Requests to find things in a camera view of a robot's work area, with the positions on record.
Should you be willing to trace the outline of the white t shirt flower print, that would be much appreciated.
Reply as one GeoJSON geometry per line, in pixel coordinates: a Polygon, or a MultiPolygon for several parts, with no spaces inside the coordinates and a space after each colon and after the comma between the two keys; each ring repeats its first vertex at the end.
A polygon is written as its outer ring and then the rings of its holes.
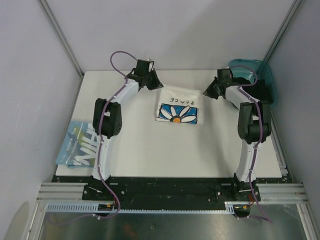
{"type": "Polygon", "coordinates": [[[199,90],[165,85],[159,92],[155,119],[158,122],[202,125],[204,96],[199,90]]]}

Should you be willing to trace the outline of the blue printed t shirt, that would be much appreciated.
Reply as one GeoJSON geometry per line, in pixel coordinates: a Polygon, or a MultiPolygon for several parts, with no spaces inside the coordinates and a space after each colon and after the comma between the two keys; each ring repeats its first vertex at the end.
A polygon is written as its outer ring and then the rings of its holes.
{"type": "Polygon", "coordinates": [[[92,124],[83,121],[71,121],[55,164],[69,168],[92,168],[95,165],[97,150],[97,134],[92,124]]]}

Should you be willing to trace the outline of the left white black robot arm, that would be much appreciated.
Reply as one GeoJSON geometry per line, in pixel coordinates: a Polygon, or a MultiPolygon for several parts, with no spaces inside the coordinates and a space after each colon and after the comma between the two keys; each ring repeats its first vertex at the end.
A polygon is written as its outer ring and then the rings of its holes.
{"type": "Polygon", "coordinates": [[[111,176],[113,143],[122,129],[122,105],[144,87],[150,91],[163,87],[154,68],[154,61],[150,59],[139,59],[136,67],[124,76],[124,84],[110,99],[96,99],[92,126],[97,135],[98,147],[93,178],[106,181],[111,176]]]}

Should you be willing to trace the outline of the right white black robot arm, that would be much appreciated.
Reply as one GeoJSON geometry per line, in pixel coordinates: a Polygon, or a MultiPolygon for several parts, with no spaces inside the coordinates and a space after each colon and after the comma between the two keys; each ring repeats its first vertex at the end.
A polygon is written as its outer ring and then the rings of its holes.
{"type": "Polygon", "coordinates": [[[211,99],[220,97],[238,109],[237,132],[242,147],[239,165],[234,174],[236,185],[231,196],[242,201],[256,183],[255,166],[260,147],[271,135],[272,91],[263,79],[253,83],[243,77],[234,77],[229,68],[217,70],[217,76],[203,93],[211,99]]]}

